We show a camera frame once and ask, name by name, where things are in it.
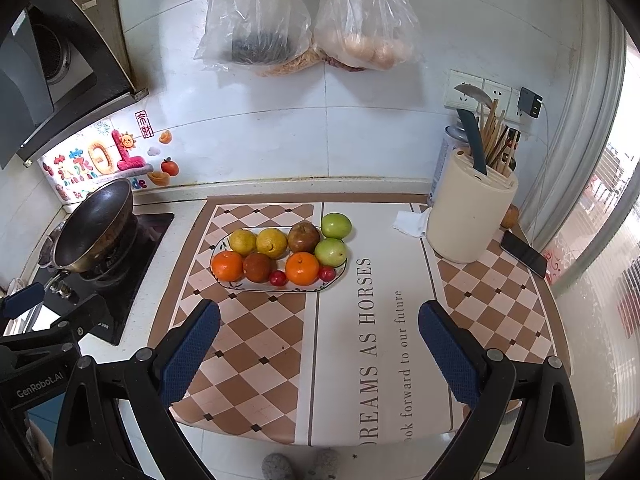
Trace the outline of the wooden chopsticks bundle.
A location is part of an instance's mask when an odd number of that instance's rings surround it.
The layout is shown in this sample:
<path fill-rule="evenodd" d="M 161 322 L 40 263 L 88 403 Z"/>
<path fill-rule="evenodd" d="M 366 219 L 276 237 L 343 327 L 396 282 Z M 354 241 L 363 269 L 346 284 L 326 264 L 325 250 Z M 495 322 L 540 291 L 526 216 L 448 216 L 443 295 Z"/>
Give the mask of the wooden chopsticks bundle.
<path fill-rule="evenodd" d="M 503 176 L 515 168 L 515 152 L 521 133 L 506 124 L 506 111 L 499 110 L 497 99 L 480 103 L 480 140 L 486 165 Z"/>

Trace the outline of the small brown fruit behind holder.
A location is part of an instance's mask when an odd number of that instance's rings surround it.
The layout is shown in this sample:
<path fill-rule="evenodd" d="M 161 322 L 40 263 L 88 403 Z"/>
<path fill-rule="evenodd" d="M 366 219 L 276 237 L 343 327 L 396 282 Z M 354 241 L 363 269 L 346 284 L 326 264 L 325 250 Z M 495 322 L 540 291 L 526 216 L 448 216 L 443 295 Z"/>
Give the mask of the small brown fruit behind holder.
<path fill-rule="evenodd" d="M 518 218 L 520 218 L 520 210 L 514 204 L 511 204 L 504 215 L 500 226 L 505 230 L 510 230 L 518 224 Z"/>

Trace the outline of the grey slipper right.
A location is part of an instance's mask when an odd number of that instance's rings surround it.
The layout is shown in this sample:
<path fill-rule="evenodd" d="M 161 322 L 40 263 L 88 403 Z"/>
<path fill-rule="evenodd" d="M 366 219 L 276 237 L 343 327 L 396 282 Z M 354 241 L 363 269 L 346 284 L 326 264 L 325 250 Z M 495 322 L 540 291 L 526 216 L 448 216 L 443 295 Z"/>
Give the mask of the grey slipper right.
<path fill-rule="evenodd" d="M 322 448 L 307 469 L 305 480 L 336 480 L 340 471 L 341 455 L 332 448 Z"/>

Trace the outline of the cherry tomato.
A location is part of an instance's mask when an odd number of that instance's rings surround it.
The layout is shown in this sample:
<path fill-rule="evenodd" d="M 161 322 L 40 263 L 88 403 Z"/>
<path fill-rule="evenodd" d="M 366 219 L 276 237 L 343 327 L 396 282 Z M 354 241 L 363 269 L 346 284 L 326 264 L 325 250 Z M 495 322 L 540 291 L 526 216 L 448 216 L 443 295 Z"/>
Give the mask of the cherry tomato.
<path fill-rule="evenodd" d="M 283 287 L 288 282 L 288 278 L 283 271 L 275 270 L 269 275 L 269 283 L 272 286 Z"/>
<path fill-rule="evenodd" d="M 323 283 L 329 283 L 336 278 L 336 270 L 332 266 L 322 266 L 319 269 L 318 277 Z"/>

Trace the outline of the orange front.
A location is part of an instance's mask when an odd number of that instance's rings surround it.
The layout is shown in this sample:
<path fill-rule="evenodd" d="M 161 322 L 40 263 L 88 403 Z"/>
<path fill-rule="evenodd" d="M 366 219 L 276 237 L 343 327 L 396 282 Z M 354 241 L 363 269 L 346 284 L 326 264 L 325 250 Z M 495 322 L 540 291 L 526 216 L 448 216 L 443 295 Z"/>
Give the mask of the orange front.
<path fill-rule="evenodd" d="M 285 263 L 285 275 L 298 286 L 309 286 L 318 280 L 320 262 L 309 252 L 294 252 Z"/>

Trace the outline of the yellow pear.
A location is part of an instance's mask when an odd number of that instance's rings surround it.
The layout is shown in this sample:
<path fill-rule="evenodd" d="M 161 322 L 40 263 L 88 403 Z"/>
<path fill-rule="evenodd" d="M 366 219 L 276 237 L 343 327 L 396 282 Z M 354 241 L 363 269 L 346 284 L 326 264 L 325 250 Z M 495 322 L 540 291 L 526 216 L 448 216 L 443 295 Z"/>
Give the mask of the yellow pear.
<path fill-rule="evenodd" d="M 264 229 L 256 236 L 256 250 L 270 259 L 277 260 L 288 250 L 288 238 L 278 229 Z"/>
<path fill-rule="evenodd" d="M 256 250 L 256 235 L 249 230 L 235 230 L 229 236 L 229 246 L 232 252 L 246 257 Z"/>

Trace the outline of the oval patterned ceramic plate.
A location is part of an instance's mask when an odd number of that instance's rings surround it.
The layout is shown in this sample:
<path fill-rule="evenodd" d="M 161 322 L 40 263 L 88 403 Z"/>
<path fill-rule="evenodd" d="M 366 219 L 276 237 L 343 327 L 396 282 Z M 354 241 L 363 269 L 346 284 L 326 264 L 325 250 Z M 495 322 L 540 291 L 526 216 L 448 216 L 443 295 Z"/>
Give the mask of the oval patterned ceramic plate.
<path fill-rule="evenodd" d="M 208 249 L 202 250 L 198 254 L 198 262 L 201 264 L 208 263 L 209 274 L 212 274 L 210 270 L 210 263 L 212 262 L 213 256 L 217 252 L 223 252 L 224 250 L 231 250 L 229 246 L 229 236 L 235 230 L 249 230 L 253 232 L 256 236 L 257 234 L 269 228 L 275 228 L 282 231 L 286 237 L 288 237 L 288 231 L 292 228 L 292 226 L 254 226 L 254 228 L 248 228 L 247 226 L 242 226 L 242 223 L 237 223 L 236 226 L 226 226 L 225 228 L 220 228 L 216 230 L 214 233 L 218 236 L 218 240 L 215 240 Z M 275 270 L 280 270 L 285 273 L 285 263 L 288 260 L 288 257 L 292 255 L 290 248 L 286 251 L 286 253 L 277 260 L 272 260 L 272 272 Z M 323 283 L 320 278 L 314 282 L 314 284 L 309 286 L 298 286 L 291 283 L 289 280 L 283 287 L 272 286 L 269 281 L 265 283 L 253 283 L 249 281 L 244 273 L 243 277 L 237 282 L 222 282 L 218 281 L 214 276 L 213 278 L 225 288 L 234 290 L 235 292 L 268 292 L 268 294 L 275 294 L 276 292 L 301 292 L 302 294 L 310 294 L 311 292 L 320 292 L 320 290 L 326 289 L 330 287 L 333 283 L 335 283 L 345 272 L 347 268 L 347 259 L 346 261 L 339 266 L 338 268 L 334 268 L 336 270 L 336 278 L 332 282 Z"/>

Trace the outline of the cream utensil holder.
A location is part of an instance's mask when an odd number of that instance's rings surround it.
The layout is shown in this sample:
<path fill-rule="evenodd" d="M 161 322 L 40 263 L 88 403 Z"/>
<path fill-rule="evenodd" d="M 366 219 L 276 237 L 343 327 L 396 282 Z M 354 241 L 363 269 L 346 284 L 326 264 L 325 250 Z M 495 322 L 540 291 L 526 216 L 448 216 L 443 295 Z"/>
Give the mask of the cream utensil holder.
<path fill-rule="evenodd" d="M 482 255 L 518 190 L 513 172 L 481 174 L 464 151 L 451 152 L 426 222 L 426 239 L 440 256 L 471 263 Z"/>

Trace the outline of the red-brown apple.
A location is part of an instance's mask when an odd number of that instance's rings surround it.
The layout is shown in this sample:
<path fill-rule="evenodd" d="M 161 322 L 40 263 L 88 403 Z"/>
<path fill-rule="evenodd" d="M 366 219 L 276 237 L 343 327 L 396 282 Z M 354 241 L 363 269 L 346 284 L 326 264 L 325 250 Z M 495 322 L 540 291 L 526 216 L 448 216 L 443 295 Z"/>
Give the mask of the red-brown apple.
<path fill-rule="evenodd" d="M 306 220 L 297 222 L 288 231 L 288 248 L 293 254 L 296 252 L 309 252 L 312 254 L 320 240 L 321 236 L 318 229 Z"/>

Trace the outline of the yellow pear front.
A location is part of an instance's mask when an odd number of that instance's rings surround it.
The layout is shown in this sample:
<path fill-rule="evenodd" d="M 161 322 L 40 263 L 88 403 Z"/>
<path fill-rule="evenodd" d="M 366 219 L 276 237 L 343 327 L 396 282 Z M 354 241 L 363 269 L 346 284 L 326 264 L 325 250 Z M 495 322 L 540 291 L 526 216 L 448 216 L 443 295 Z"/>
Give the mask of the yellow pear front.
<path fill-rule="evenodd" d="M 288 250 L 288 238 L 278 229 L 264 229 L 256 236 L 256 250 L 270 259 L 277 260 Z"/>

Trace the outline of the colourful wall sticker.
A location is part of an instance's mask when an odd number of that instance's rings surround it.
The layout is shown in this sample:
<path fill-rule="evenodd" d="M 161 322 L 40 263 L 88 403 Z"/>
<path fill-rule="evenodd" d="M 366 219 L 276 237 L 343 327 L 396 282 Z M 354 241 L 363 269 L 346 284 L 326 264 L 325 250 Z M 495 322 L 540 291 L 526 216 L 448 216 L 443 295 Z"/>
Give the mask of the colourful wall sticker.
<path fill-rule="evenodd" d="M 180 176 L 168 129 L 153 126 L 146 110 L 108 116 L 48 151 L 38 164 L 58 199 L 79 203 L 101 185 L 126 179 L 135 191 L 166 188 Z"/>

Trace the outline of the green apple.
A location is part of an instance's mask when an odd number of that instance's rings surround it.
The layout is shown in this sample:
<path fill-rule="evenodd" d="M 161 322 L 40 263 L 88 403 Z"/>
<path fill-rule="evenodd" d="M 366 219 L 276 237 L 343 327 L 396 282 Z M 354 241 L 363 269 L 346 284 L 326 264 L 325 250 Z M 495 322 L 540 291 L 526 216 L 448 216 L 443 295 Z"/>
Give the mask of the green apple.
<path fill-rule="evenodd" d="M 342 240 L 352 232 L 352 222 L 344 214 L 330 212 L 321 219 L 321 231 L 327 238 L 339 238 Z"/>
<path fill-rule="evenodd" d="M 347 259 L 347 247 L 342 240 L 325 238 L 314 248 L 314 255 L 322 266 L 338 268 Z"/>

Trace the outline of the dark red-brown fruit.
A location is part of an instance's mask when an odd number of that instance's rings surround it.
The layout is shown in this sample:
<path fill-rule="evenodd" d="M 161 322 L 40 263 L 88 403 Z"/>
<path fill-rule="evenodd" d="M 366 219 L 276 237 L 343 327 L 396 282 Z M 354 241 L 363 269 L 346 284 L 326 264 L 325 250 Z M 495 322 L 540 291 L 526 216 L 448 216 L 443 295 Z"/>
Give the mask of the dark red-brown fruit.
<path fill-rule="evenodd" d="M 272 272 L 272 260 L 259 252 L 247 255 L 243 260 L 243 273 L 253 283 L 269 281 Z"/>

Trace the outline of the grey slipper left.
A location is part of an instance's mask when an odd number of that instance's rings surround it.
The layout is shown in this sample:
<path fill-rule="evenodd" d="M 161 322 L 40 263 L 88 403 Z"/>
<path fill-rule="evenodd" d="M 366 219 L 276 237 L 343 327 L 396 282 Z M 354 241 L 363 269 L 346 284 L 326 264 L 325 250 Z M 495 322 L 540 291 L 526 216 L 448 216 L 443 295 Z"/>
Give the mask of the grey slipper left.
<path fill-rule="evenodd" d="M 262 478 L 265 480 L 295 480 L 295 472 L 284 455 L 271 453 L 262 460 Z"/>

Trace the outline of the orange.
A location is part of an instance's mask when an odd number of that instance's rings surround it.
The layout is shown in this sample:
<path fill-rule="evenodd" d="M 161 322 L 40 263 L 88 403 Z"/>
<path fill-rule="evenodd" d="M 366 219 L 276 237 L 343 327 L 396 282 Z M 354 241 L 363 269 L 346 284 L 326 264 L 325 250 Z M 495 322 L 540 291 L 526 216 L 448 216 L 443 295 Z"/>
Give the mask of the orange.
<path fill-rule="evenodd" d="M 232 250 L 217 252 L 210 263 L 213 276 L 222 282 L 237 282 L 243 277 L 243 257 Z"/>
<path fill-rule="evenodd" d="M 298 286 L 309 286 L 318 280 L 320 262 L 309 252 L 294 252 L 285 263 L 285 275 Z"/>

